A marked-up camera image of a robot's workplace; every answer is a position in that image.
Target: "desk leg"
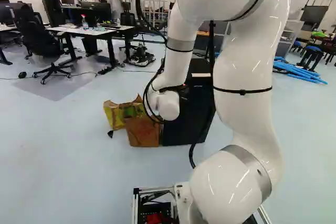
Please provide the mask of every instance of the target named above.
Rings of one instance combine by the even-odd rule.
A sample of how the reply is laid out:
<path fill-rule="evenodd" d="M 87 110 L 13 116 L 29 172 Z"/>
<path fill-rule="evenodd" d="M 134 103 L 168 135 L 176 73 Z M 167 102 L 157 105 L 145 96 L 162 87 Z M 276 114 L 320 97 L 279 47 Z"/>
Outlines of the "desk leg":
<path fill-rule="evenodd" d="M 83 43 L 84 48 L 85 48 L 86 57 L 90 57 L 92 55 L 96 55 L 96 54 L 102 52 L 102 50 L 98 50 L 98 48 L 97 48 L 97 40 L 96 39 L 83 38 L 82 43 Z"/>
<path fill-rule="evenodd" d="M 66 64 L 68 64 L 68 63 L 77 61 L 77 60 L 79 60 L 79 59 L 82 58 L 82 56 L 78 56 L 78 57 L 76 57 L 75 49 L 73 48 L 73 44 L 72 44 L 72 41 L 71 41 L 71 36 L 70 36 L 69 34 L 66 34 L 66 36 L 65 36 L 65 40 L 67 41 L 67 46 L 68 46 L 68 50 L 69 50 L 71 59 L 66 60 L 66 61 L 60 63 L 60 64 L 59 64 L 60 66 L 66 65 Z"/>
<path fill-rule="evenodd" d="M 110 64 L 113 69 L 119 64 L 119 62 L 116 60 L 116 57 L 114 54 L 112 39 L 107 39 L 107 47 L 109 49 Z"/>
<path fill-rule="evenodd" d="M 2 52 L 2 48 L 0 47 L 0 63 L 5 65 L 12 65 L 10 61 L 8 61 L 4 55 L 4 52 Z"/>
<path fill-rule="evenodd" d="M 130 40 L 130 35 L 126 33 L 125 35 L 125 54 L 126 54 L 126 62 L 128 62 L 131 58 L 131 40 Z"/>

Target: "robotic arm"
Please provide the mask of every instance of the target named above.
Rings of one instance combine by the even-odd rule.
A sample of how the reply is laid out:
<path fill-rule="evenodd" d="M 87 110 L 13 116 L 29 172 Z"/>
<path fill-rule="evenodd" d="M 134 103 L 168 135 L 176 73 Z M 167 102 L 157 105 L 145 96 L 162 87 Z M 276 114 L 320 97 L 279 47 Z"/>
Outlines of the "robotic arm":
<path fill-rule="evenodd" d="M 166 120 L 179 113 L 179 95 L 157 90 L 183 84 L 197 29 L 204 20 L 231 21 L 232 33 L 215 63 L 214 98 L 231 145 L 199 164 L 190 189 L 209 224 L 244 222 L 282 176 L 282 155 L 271 122 L 272 66 L 289 0 L 177 0 L 168 25 L 164 72 L 148 90 Z"/>

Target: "black monitor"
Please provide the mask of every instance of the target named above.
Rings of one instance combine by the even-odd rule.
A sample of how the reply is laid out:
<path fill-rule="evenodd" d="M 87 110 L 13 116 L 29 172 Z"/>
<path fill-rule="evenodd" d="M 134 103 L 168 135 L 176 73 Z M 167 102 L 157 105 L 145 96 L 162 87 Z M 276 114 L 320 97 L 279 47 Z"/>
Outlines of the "black monitor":
<path fill-rule="evenodd" d="M 23 3 L 0 3 L 0 23 L 14 24 L 10 8 L 21 8 L 22 6 Z M 33 10 L 32 4 L 28 4 L 28 6 Z"/>
<path fill-rule="evenodd" d="M 328 6 L 306 6 L 301 21 L 320 24 L 328 8 Z"/>
<path fill-rule="evenodd" d="M 99 23 L 112 19 L 111 5 L 109 3 L 82 2 L 81 6 L 83 9 L 92 10 Z"/>
<path fill-rule="evenodd" d="M 61 0 L 62 4 L 65 5 L 74 5 L 75 4 L 75 0 Z"/>

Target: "black box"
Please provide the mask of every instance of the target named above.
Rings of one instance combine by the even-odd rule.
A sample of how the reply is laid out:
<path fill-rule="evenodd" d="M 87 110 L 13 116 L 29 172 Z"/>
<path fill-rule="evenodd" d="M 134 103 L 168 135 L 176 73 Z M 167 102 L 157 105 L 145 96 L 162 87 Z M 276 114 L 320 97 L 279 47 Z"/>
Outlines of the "black box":
<path fill-rule="evenodd" d="M 185 81 L 186 92 L 180 98 L 180 115 L 174 121 L 165 121 L 160 144 L 163 146 L 204 143 L 216 108 L 213 99 L 213 81 L 210 64 L 205 59 L 192 59 Z M 200 137 L 201 130 L 206 130 Z"/>

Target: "table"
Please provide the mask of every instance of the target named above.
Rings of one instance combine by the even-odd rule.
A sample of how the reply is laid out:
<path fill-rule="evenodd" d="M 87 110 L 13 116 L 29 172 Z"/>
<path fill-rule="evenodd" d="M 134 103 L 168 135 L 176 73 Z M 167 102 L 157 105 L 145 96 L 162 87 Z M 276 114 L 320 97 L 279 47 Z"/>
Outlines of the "table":
<path fill-rule="evenodd" d="M 116 28 L 106 28 L 105 31 L 93 31 L 93 30 L 84 30 L 83 28 L 67 28 L 67 27 L 52 27 L 52 28 L 48 28 L 47 30 L 50 31 L 63 31 L 66 32 L 69 35 L 74 35 L 74 36 L 78 36 L 78 37 L 83 37 L 83 38 L 89 38 L 89 39 L 101 39 L 101 40 L 106 40 L 107 41 L 107 45 L 108 45 L 108 51 L 109 51 L 109 62 L 111 64 L 112 69 L 114 67 L 116 67 L 119 63 L 118 61 L 115 59 L 115 55 L 114 55 L 114 50 L 113 50 L 113 44 L 112 44 L 112 36 L 113 34 L 120 32 L 122 34 L 127 34 L 126 31 L 130 31 L 132 29 L 134 29 L 135 27 L 133 26 L 121 26 L 120 29 L 116 29 Z M 130 56 L 130 41 L 129 41 L 129 36 L 125 37 L 125 44 L 126 44 L 126 56 L 129 57 Z M 71 59 L 66 61 L 63 64 L 67 64 L 69 62 L 72 61 L 76 61 L 77 59 L 79 59 L 79 57 L 76 57 L 75 52 L 71 49 L 70 50 L 70 55 L 71 55 Z"/>
<path fill-rule="evenodd" d="M 1 26 L 0 27 L 0 33 L 7 32 L 7 31 L 15 31 L 15 30 L 16 30 L 16 26 Z M 5 65 L 13 64 L 12 62 L 6 59 L 1 47 L 0 47 L 0 63 L 5 64 Z"/>

